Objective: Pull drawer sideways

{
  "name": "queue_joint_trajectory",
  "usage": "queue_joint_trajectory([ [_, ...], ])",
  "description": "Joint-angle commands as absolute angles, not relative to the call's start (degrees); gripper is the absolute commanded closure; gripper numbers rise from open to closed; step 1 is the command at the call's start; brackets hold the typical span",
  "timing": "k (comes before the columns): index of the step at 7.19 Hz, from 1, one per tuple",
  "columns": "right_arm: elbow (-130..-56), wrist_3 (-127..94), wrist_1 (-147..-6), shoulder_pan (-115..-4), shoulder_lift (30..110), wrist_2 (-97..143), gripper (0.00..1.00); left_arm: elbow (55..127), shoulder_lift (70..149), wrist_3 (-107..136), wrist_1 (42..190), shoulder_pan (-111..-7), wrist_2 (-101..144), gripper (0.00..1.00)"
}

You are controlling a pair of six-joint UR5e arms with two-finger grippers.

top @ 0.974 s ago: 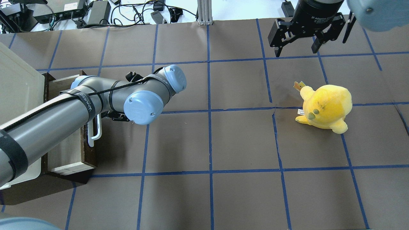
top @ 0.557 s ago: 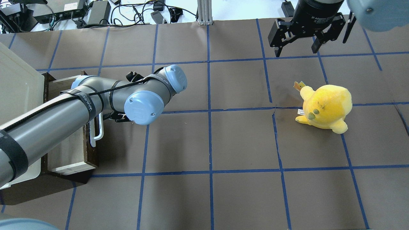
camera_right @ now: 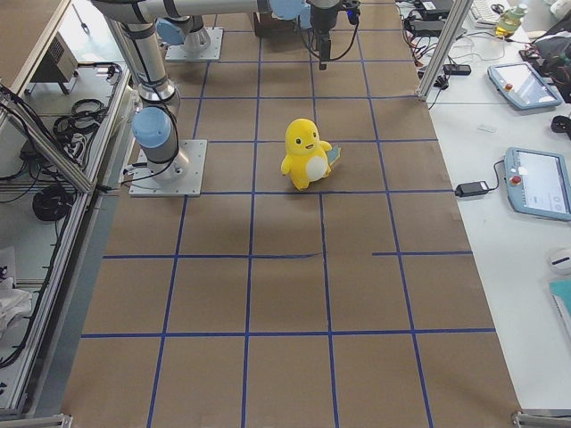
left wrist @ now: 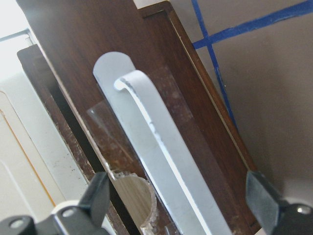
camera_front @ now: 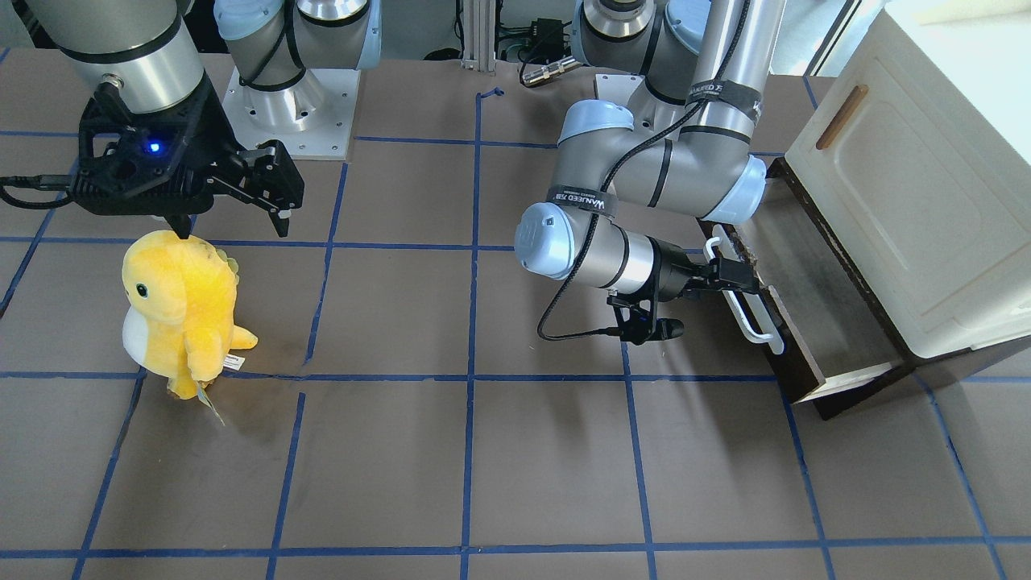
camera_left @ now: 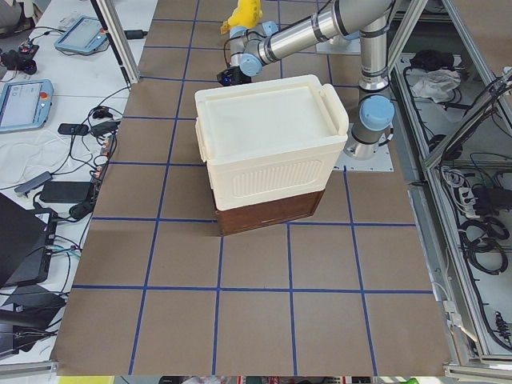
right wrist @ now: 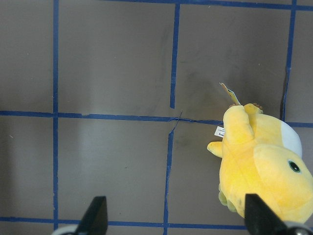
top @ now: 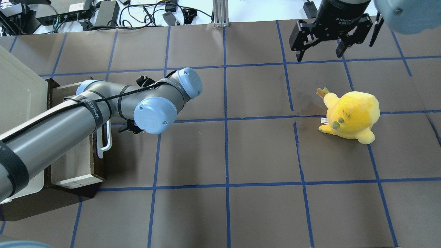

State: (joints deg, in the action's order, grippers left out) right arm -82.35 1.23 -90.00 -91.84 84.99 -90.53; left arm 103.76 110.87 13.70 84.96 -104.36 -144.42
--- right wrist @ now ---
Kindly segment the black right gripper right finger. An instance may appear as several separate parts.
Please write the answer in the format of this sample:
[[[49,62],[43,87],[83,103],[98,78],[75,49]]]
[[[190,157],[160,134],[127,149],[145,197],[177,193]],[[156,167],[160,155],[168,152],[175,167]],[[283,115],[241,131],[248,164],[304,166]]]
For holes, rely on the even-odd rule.
[[[245,195],[245,226],[251,235],[311,235],[306,225],[281,220],[258,194]]]

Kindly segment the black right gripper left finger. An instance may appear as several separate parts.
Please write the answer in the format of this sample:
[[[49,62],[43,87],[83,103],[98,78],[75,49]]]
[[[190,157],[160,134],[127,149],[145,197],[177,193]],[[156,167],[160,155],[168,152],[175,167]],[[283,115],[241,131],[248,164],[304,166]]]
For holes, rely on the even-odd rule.
[[[93,198],[79,224],[56,229],[53,235],[105,235],[108,230],[106,196]]]

